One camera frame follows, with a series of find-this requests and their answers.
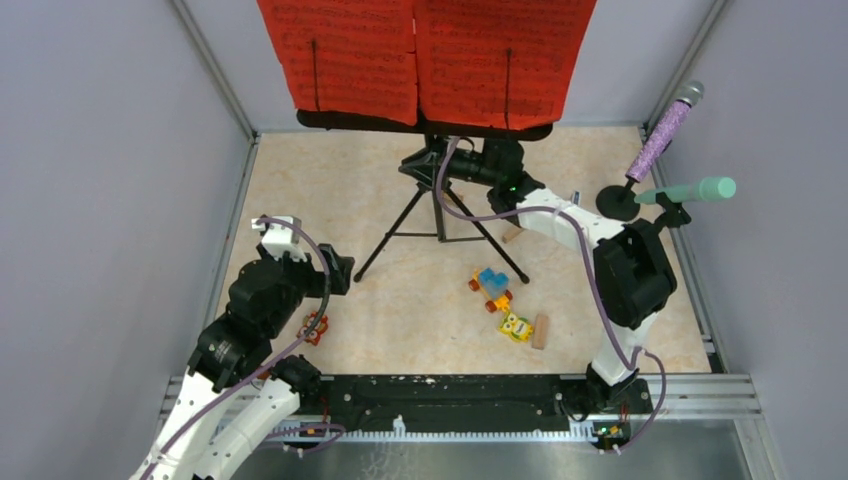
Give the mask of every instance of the glittery purple microphone handle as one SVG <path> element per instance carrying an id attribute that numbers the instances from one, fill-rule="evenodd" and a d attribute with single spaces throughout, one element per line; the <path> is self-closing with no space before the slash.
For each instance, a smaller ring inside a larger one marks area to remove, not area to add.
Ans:
<path id="1" fill-rule="evenodd" d="M 683 125 L 683 121 L 689 115 L 692 107 L 683 101 L 676 101 L 666 110 L 660 123 L 654 128 L 654 132 L 645 142 L 642 151 L 633 160 L 630 168 L 627 170 L 627 178 L 641 182 L 648 172 L 651 171 L 651 166 L 662 155 L 665 147 L 671 142 L 671 137 L 677 132 L 677 129 Z"/>

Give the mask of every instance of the round black base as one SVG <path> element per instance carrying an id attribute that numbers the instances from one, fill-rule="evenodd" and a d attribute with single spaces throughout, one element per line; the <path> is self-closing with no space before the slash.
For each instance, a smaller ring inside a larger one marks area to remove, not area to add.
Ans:
<path id="1" fill-rule="evenodd" d="M 595 206 L 601 215 L 629 222 L 639 215 L 639 204 L 634 201 L 636 194 L 621 185 L 610 185 L 598 193 Z"/>

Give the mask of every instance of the red paper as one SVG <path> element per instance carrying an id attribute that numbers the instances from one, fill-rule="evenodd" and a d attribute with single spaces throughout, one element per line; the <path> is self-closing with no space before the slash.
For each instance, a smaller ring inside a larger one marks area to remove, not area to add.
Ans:
<path id="1" fill-rule="evenodd" d="M 594 6 L 595 0 L 416 0 L 424 116 L 511 130 L 559 120 Z"/>
<path id="2" fill-rule="evenodd" d="M 412 1 L 258 0 L 295 107 L 415 124 Z"/>

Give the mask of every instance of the green cylinder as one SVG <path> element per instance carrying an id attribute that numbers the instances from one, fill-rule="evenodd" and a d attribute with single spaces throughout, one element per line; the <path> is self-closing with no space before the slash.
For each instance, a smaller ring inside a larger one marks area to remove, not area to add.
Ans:
<path id="1" fill-rule="evenodd" d="M 732 198 L 736 194 L 736 182 L 730 177 L 707 177 L 691 185 L 656 188 L 636 195 L 636 203 L 652 205 L 657 203 L 657 195 L 665 193 L 674 203 L 718 202 Z"/>

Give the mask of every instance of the red toy crab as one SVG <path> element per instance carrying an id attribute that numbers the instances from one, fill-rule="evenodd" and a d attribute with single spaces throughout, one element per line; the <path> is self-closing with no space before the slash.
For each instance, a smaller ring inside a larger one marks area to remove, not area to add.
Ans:
<path id="1" fill-rule="evenodd" d="M 312 323 L 312 320 L 315 319 L 316 315 L 318 315 L 318 312 L 312 312 L 311 314 L 303 317 L 303 326 L 300 327 L 300 331 L 297 332 L 297 338 L 303 336 L 303 333 L 306 331 L 309 324 Z M 318 326 L 315 327 L 315 330 L 313 330 L 312 333 L 309 334 L 309 337 L 307 337 L 304 341 L 317 346 L 318 342 L 321 341 L 321 336 L 324 335 L 324 332 L 326 332 L 328 328 L 330 328 L 330 325 L 327 324 L 327 320 L 326 315 L 321 317 L 321 321 L 318 322 Z"/>

